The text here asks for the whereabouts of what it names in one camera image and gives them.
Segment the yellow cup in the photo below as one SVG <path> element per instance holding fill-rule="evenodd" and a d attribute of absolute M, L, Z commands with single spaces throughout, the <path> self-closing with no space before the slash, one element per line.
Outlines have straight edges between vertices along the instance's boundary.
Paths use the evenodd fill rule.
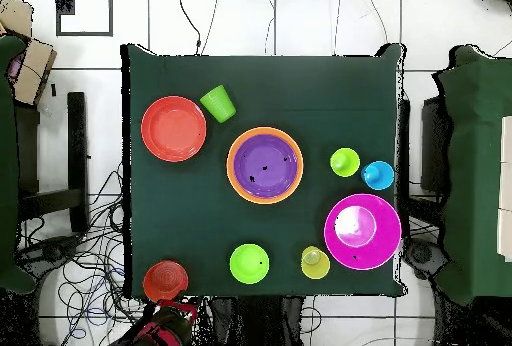
<path fill-rule="evenodd" d="M 315 246 L 308 246 L 302 251 L 300 266 L 306 277 L 318 280 L 327 275 L 331 262 L 329 257 Z"/>

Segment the dark green tablecloth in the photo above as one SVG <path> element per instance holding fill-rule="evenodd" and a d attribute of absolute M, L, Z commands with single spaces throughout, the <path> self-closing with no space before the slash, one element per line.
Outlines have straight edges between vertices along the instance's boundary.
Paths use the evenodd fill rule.
<path fill-rule="evenodd" d="M 144 294 L 147 269 L 162 259 L 186 268 L 191 295 L 402 294 L 392 260 L 374 270 L 353 271 L 331 258 L 329 274 L 316 281 L 300 269 L 307 246 L 327 252 L 323 227 L 334 204 L 370 192 L 359 172 L 336 176 L 331 154 L 351 147 L 362 165 L 394 161 L 399 45 L 390 45 L 380 57 L 169 57 L 133 45 L 126 50 L 135 297 Z M 140 133 L 148 106 L 168 95 L 199 103 L 218 84 L 226 87 L 237 114 L 219 124 L 202 108 L 207 138 L 199 153 L 180 163 L 155 158 Z M 242 199 L 226 176 L 229 147 L 256 126 L 284 130 L 304 157 L 299 187 L 275 205 Z M 376 194 L 393 203 L 393 188 Z M 243 243 L 259 244 L 270 257 L 269 273 L 251 286 L 238 283 L 228 266 L 231 252 Z"/>
<path fill-rule="evenodd" d="M 451 193 L 444 208 L 450 262 L 436 281 L 455 302 L 512 297 L 512 263 L 497 253 L 502 118 L 512 115 L 512 61 L 454 53 L 439 74 L 453 135 L 448 148 Z"/>
<path fill-rule="evenodd" d="M 18 37 L 0 37 L 0 288 L 30 293 L 35 281 L 15 265 L 18 226 L 18 145 L 12 86 L 7 80 L 11 60 L 25 50 Z"/>

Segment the lime green cup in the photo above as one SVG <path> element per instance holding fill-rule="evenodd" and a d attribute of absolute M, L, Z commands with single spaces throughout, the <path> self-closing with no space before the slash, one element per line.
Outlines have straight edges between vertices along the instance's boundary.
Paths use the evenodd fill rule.
<path fill-rule="evenodd" d="M 350 177 L 359 169 L 359 155 L 350 148 L 341 148 L 331 156 L 331 168 L 340 177 Z"/>
<path fill-rule="evenodd" d="M 227 121 L 236 113 L 235 106 L 222 84 L 206 93 L 199 101 L 218 122 Z"/>
<path fill-rule="evenodd" d="M 267 275 L 269 266 L 265 250 L 254 244 L 240 245 L 229 259 L 231 274 L 240 283 L 245 284 L 258 283 Z"/>

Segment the magenta bowl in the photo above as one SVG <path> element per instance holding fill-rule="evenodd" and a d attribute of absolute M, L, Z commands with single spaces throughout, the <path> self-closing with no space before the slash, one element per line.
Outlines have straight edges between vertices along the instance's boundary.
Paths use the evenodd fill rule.
<path fill-rule="evenodd" d="M 324 227 L 327 249 L 336 261 L 352 270 L 372 270 L 389 261 L 401 236 L 395 208 L 366 193 L 340 200 L 329 212 Z"/>

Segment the tile floor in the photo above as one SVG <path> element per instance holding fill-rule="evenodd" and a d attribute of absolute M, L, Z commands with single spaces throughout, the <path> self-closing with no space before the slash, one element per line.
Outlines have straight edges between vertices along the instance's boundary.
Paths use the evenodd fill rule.
<path fill-rule="evenodd" d="M 26 1 L 34 8 L 33 36 L 57 50 L 49 77 L 57 95 L 52 97 L 48 87 L 39 104 L 41 191 L 67 186 L 66 165 L 60 163 L 67 157 L 66 95 L 83 91 L 91 157 L 90 199 L 91 203 L 96 201 L 93 208 L 97 208 L 112 202 L 119 192 L 118 182 L 113 179 L 102 196 L 97 196 L 108 174 L 121 161 L 119 45 L 140 44 L 157 54 L 191 54 L 195 51 L 196 33 L 181 12 L 178 0 L 113 0 L 112 37 L 87 36 L 87 32 L 82 36 L 56 37 L 54 0 Z M 63 30 L 105 28 L 107 16 L 103 12 L 108 11 L 108 2 L 100 1 L 76 0 L 75 15 L 64 15 L 68 19 L 62 21 Z M 405 44 L 404 87 L 412 104 L 412 182 L 419 182 L 421 175 L 421 106 L 425 99 L 437 95 L 432 73 L 447 66 L 448 52 L 454 45 L 475 44 L 493 55 L 511 40 L 512 11 L 497 0 L 277 0 L 275 19 L 274 0 L 218 0 L 206 40 L 215 1 L 183 0 L 201 32 L 206 49 L 201 47 L 200 51 L 205 54 L 374 55 L 386 42 Z M 87 21 L 95 19 L 98 11 L 103 11 L 99 18 L 105 22 Z M 500 50 L 499 56 L 511 57 L 512 46 Z M 414 184 L 411 192 L 422 193 Z M 102 225 L 104 218 L 97 225 Z M 46 216 L 45 220 L 46 225 L 34 237 L 70 232 L 67 211 Z M 27 222 L 27 232 L 39 224 L 38 220 Z M 122 261 L 121 246 L 116 253 Z M 309 308 L 304 309 L 302 322 L 305 346 L 431 346 L 431 289 L 427 282 L 416 279 L 408 266 L 401 264 L 399 272 L 407 287 L 407 294 L 400 298 L 318 296 L 314 301 L 317 311 L 313 311 L 313 297 L 308 297 L 305 307 Z M 78 280 L 89 274 L 68 264 L 66 275 Z M 57 298 L 62 282 L 63 272 L 58 270 L 43 286 L 40 320 L 41 334 L 47 343 L 60 343 L 69 329 L 66 306 Z M 79 287 L 86 290 L 90 282 L 82 282 Z M 67 289 L 62 288 L 61 294 L 65 300 L 73 299 L 73 290 Z M 126 330 L 127 324 L 112 327 L 103 315 L 92 314 L 88 322 L 81 320 L 79 326 L 83 330 L 67 346 L 98 346 L 107 331 L 109 339 L 114 340 Z"/>

